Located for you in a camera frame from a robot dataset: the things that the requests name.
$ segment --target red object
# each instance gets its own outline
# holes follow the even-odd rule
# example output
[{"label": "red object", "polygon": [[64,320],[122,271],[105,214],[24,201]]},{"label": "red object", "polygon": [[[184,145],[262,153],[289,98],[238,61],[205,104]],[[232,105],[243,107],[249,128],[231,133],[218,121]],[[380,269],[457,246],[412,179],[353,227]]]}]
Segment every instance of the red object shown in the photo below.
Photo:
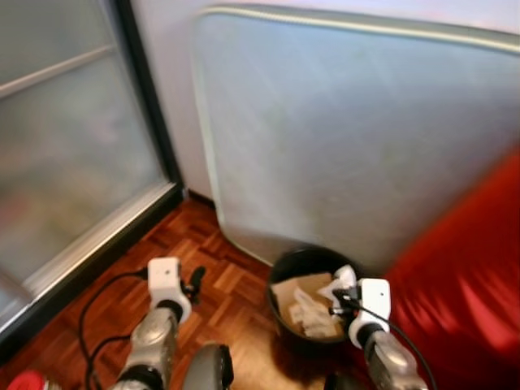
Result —
[{"label": "red object", "polygon": [[44,390],[46,379],[38,371],[24,371],[9,385],[7,390]]},{"label": "red object", "polygon": [[391,319],[423,353],[439,389],[517,389],[520,149],[404,253],[386,278]]}]

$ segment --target white wall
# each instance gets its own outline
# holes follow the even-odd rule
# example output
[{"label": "white wall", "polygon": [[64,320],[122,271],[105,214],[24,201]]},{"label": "white wall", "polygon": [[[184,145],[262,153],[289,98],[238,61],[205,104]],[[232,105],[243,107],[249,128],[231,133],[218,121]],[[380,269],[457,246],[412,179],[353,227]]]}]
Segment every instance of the white wall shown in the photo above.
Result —
[{"label": "white wall", "polygon": [[[197,10],[248,0],[132,0],[162,111],[188,188],[211,196],[193,95],[190,24]],[[373,15],[431,20],[519,33],[517,0],[257,0],[254,3],[319,7]]]}]

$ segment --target black cable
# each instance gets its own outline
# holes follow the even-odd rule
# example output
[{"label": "black cable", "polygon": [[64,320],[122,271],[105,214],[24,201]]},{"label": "black cable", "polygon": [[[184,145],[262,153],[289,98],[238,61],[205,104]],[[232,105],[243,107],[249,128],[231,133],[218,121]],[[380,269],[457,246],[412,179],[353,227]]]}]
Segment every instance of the black cable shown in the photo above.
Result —
[{"label": "black cable", "polygon": [[[81,310],[80,318],[79,318],[79,325],[78,325],[78,339],[80,341],[81,352],[83,353],[84,359],[87,362],[87,370],[85,372],[85,378],[84,378],[85,387],[87,388],[87,390],[91,390],[91,387],[90,387],[90,376],[91,376],[91,373],[90,373],[90,371],[93,371],[93,368],[90,367],[91,366],[91,357],[89,355],[89,350],[87,349],[87,344],[85,342],[85,336],[83,334],[84,333],[84,329],[85,329],[85,316],[87,315],[87,312],[88,312],[90,306],[94,303],[94,301],[96,301],[96,299],[98,299],[98,297],[102,294],[103,291],[105,291],[109,286],[111,286],[117,280],[129,277],[129,276],[137,277],[137,278],[146,280],[147,277],[148,277],[148,270],[145,267],[145,268],[140,269],[139,271],[124,272],[123,274],[119,274],[119,275],[114,276],[112,279],[109,279],[108,281],[106,281],[98,289],[98,291],[94,295],[92,295],[90,297],[90,299],[87,301],[87,303],[85,304],[85,306]],[[95,379],[95,380],[96,380],[96,388],[99,390],[101,388],[101,386],[99,385],[98,380],[97,379]]]},{"label": "black cable", "polygon": [[108,345],[109,343],[113,343],[115,341],[126,341],[130,340],[130,337],[132,335],[124,335],[124,336],[112,336],[108,337],[105,340],[103,340],[101,343],[97,345],[97,347],[94,349],[92,354],[89,357],[89,360],[87,361],[87,370],[85,372],[85,381],[89,382],[90,378],[94,377],[94,382],[96,384],[97,389],[101,389],[101,384],[99,383],[98,377],[95,375],[94,371],[94,362],[96,360],[96,357],[98,354],[102,351],[102,349],[105,347],[105,345]]},{"label": "black cable", "polygon": [[428,378],[430,380],[430,384],[431,384],[431,390],[438,390],[437,388],[437,383],[436,383],[436,380],[433,376],[433,373],[431,372],[431,369],[430,369],[430,366],[428,366],[428,363],[426,362],[426,359],[424,358],[424,356],[419,352],[419,349],[415,346],[415,344],[412,342],[412,340],[410,340],[410,338],[406,335],[406,333],[403,332],[402,329],[400,329],[397,325],[395,325],[394,323],[390,322],[390,320],[386,319],[385,317],[381,317],[380,315],[374,313],[372,310],[368,310],[367,308],[361,306],[358,302],[356,301],[347,301],[349,305],[352,305],[353,307],[355,307],[356,309],[358,310],[363,310],[363,311],[366,311],[368,314],[371,314],[373,315],[374,317],[376,317],[377,319],[383,321],[384,323],[387,323],[388,326],[393,330],[395,331],[405,342],[406,344],[408,344],[408,346],[415,352],[415,354],[417,355],[419,361],[421,362],[422,366],[424,367],[424,370],[426,371],[427,375],[428,375]]}]

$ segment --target mattress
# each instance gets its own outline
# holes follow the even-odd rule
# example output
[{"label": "mattress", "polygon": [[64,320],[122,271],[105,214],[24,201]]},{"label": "mattress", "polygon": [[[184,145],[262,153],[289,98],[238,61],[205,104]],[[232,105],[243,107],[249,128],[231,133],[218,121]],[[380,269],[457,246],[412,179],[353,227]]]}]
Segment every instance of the mattress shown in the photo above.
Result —
[{"label": "mattress", "polygon": [[517,143],[518,36],[276,6],[205,9],[197,108],[220,226],[272,264],[379,275]]}]

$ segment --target parquet floor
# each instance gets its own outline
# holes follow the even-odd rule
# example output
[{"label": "parquet floor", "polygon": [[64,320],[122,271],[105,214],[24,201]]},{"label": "parquet floor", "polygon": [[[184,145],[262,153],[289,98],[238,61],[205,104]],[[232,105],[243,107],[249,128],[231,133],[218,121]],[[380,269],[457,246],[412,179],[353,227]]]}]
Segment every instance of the parquet floor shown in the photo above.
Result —
[{"label": "parquet floor", "polygon": [[[211,208],[188,200],[0,368],[0,388],[6,388],[17,373],[27,368],[45,373],[64,390],[84,388],[85,361],[77,340],[83,305],[110,277],[143,267],[157,256],[180,258],[184,277],[200,265],[207,268],[201,304],[194,306],[188,322],[180,327],[171,389],[181,388],[191,357],[210,340],[230,346],[236,378],[232,388],[236,390],[321,389],[326,373],[338,364],[347,365],[346,361],[339,362],[342,357],[297,356],[280,343],[265,294],[269,267],[226,241]],[[90,349],[108,336],[130,333],[149,303],[145,282],[123,279],[107,289],[87,317]],[[114,383],[128,352],[128,342],[103,349],[96,370],[105,388]]]}]

